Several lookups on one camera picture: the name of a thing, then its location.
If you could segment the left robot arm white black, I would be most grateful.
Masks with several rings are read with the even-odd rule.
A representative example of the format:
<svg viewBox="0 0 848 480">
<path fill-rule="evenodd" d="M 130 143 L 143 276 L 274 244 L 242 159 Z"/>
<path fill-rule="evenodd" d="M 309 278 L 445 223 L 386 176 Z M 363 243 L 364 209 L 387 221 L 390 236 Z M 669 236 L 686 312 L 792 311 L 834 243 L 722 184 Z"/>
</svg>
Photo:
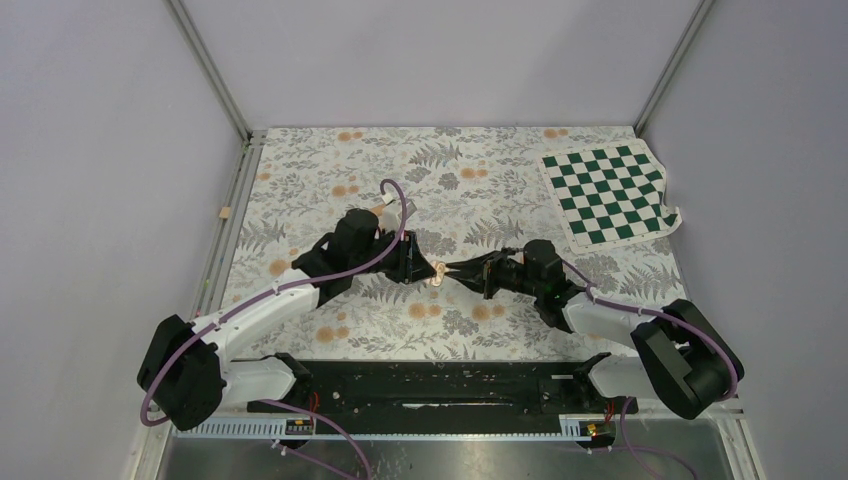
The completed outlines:
<svg viewBox="0 0 848 480">
<path fill-rule="evenodd" d="M 259 293 L 227 309 L 156 327 L 137 375 L 146 426 L 171 422 L 190 430 L 228 404 L 275 400 L 296 411 L 309 401 L 303 370 L 283 355 L 240 354 L 275 325 L 310 313 L 347 291 L 354 276 L 382 274 L 408 285 L 436 276 L 417 236 L 383 228 L 371 211 L 353 209 Z"/>
</svg>

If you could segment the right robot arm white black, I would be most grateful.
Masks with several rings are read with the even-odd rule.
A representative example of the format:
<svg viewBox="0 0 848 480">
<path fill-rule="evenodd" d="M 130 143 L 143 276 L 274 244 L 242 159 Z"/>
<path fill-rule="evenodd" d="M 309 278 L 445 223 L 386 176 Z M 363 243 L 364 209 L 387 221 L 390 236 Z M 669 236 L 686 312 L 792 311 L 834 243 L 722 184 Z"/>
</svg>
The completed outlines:
<svg viewBox="0 0 848 480">
<path fill-rule="evenodd" d="M 612 399 L 650 398 L 693 420 L 711 405 L 736 396 L 744 368 L 705 315 L 690 301 L 643 307 L 601 297 L 588 278 L 548 240 L 503 248 L 446 265 L 447 277 L 493 298 L 509 291 L 532 298 L 549 327 L 595 335 L 632 350 L 589 364 L 573 386 L 575 402 L 597 412 Z"/>
</svg>

